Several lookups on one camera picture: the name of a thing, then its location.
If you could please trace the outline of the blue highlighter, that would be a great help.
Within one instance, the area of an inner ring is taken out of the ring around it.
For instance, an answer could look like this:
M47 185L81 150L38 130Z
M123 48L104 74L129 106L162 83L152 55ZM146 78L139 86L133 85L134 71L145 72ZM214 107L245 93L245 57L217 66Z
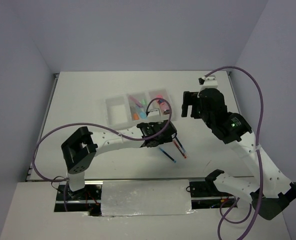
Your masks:
M136 111L137 111L137 114L139 115L140 119L147 118L146 112L144 111L144 109L142 107L136 106Z

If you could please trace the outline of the orange capped highlighter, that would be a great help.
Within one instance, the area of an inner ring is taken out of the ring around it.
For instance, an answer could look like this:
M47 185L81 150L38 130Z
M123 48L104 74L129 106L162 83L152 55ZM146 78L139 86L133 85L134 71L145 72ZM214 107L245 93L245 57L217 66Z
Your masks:
M131 116L132 116L132 120L133 121L136 121L136 120L139 120L139 115L137 114L136 112L136 108L133 107L133 106L130 106L130 112L131 112Z

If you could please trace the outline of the pink capped glue bottle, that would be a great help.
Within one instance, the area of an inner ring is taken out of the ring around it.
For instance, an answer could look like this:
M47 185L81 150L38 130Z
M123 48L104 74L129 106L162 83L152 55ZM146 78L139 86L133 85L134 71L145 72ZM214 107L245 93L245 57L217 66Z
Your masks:
M163 115L169 115L171 112L169 101L163 95L160 95L160 94L157 95L156 98L157 98L156 102L160 109L160 112Z

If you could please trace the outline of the green capped highlighter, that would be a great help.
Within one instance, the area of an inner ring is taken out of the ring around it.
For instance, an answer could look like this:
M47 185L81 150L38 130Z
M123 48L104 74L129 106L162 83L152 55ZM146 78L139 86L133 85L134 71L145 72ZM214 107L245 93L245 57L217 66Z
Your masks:
M140 100L140 103L141 103L141 105L143 106L143 107L146 107L147 106L147 101L146 101L146 99L141 99Z

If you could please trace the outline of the purple highlighter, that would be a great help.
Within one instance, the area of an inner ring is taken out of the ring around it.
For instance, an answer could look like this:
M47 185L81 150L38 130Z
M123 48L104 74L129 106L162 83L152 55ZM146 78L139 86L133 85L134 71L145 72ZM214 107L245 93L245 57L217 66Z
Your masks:
M143 105L135 98L133 97L132 95L129 95L128 98L136 105L138 106L139 108L142 108Z

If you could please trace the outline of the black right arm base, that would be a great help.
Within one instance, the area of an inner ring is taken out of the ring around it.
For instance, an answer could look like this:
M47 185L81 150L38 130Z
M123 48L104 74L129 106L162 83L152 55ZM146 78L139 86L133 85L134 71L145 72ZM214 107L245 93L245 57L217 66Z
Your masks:
M189 191L192 198L205 198L213 195L211 186L205 180L190 181Z

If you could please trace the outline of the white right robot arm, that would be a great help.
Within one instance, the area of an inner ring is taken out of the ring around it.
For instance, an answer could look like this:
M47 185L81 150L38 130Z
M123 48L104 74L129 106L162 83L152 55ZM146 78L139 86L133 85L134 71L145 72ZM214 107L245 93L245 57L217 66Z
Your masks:
M249 183L216 169L206 176L205 190L211 196L220 192L229 193L260 206L258 214L272 220L296 199L296 182L292 182L274 164L264 149L256 145L256 136L239 113L229 112L224 95L216 88L205 88L200 92L185 91L181 115L202 119L211 132L231 148L245 163L256 179Z

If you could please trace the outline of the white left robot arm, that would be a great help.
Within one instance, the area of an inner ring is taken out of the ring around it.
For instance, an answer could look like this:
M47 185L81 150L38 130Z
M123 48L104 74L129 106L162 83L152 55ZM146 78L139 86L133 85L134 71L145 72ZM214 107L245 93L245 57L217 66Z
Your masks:
M94 157L120 149L155 148L170 143L177 134L173 123L142 122L113 133L91 132L86 126L78 128L61 145L67 167L68 194L79 200L85 196L85 171Z

